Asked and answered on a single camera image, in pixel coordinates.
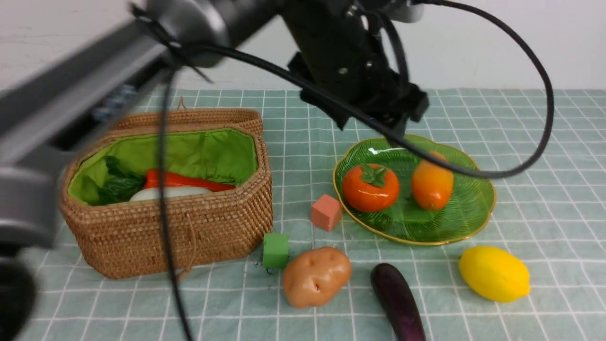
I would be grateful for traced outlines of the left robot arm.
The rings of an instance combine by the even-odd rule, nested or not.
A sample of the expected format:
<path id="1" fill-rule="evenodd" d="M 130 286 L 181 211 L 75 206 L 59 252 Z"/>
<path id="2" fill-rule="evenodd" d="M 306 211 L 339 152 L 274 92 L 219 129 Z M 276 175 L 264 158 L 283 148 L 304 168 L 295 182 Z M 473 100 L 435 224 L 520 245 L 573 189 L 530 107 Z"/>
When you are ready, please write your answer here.
<path id="1" fill-rule="evenodd" d="M 52 248 L 59 173 L 154 87 L 223 56 L 301 87 L 342 129 L 360 119 L 400 145 L 428 96 L 409 80 L 393 21 L 421 0 L 149 0 L 133 19 L 1 97 L 1 339 L 17 338 L 37 288 L 18 259 Z"/>

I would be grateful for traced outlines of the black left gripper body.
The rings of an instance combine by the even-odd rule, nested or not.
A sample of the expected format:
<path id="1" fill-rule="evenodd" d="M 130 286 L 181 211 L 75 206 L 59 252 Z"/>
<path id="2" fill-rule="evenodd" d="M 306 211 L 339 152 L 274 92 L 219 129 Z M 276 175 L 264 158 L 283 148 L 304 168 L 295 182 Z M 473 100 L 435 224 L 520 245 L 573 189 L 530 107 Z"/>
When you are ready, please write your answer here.
<path id="1" fill-rule="evenodd" d="M 404 0 L 286 1 L 281 17 L 299 48 L 289 71 L 403 135 L 430 105 L 409 79 L 392 24 L 406 7 Z"/>

